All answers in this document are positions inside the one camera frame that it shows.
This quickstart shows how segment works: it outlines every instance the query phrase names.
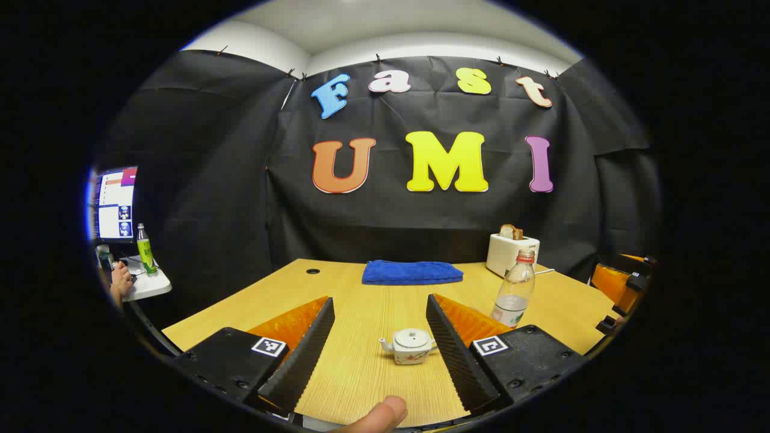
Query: orange letter u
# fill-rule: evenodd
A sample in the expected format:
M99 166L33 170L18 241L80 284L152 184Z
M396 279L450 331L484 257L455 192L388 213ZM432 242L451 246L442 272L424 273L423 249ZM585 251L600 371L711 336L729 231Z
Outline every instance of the orange letter u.
M350 141L353 148L353 171L348 177L334 176L334 157L342 149L340 141L322 141L313 146L316 162L313 164L313 184L329 194L345 194L357 190L367 181L369 174L369 151L374 139Z

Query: computer monitor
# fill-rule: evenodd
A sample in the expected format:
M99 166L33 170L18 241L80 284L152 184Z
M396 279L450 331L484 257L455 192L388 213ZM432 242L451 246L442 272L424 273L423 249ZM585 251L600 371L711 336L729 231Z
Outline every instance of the computer monitor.
M92 178L91 238L99 243L134 243L134 182L137 166L96 173Z

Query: white toaster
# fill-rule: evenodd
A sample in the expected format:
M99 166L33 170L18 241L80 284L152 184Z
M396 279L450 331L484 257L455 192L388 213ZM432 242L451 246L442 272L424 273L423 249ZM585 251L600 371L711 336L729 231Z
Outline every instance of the white toaster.
M534 250L534 267L537 264L537 256L540 253L540 241L531 237L523 237L522 240L512 240L499 234L489 236L489 250L487 251L487 268L492 272L505 277L506 271L514 267L519 250Z

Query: yellow letter m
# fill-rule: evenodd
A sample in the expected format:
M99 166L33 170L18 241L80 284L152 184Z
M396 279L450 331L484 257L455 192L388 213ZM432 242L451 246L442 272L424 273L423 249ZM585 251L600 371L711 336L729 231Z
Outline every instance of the yellow letter m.
M454 187L458 191L482 193L489 189L481 168L481 143L484 142L484 136L480 133L457 134L449 153L436 136L428 131L407 134L407 142L414 149L412 180L407 182L409 191L433 190L434 182L428 178L428 166L433 170L442 190L449 188L457 167L460 167L460 178Z

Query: wooden table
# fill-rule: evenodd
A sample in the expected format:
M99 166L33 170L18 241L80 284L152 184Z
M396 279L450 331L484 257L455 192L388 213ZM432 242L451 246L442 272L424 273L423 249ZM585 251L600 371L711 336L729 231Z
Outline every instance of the wooden table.
M440 351L424 363L396 365L380 337L416 327L430 332L427 296L438 293L489 314L502 278L484 263L454 265L463 281L431 286L361 284L362 263L298 259L219 303L163 330L186 351L225 326L247 331L287 310L329 295L336 320L295 412L349 424L394 394L407 402L400 427L428 425L468 415L452 385ZM308 274L310 268L319 274ZM544 270L537 265L537 270ZM602 292L556 271L536 276L530 306L520 326L536 324L572 350L584 354L602 337L595 329L605 316L617 317Z

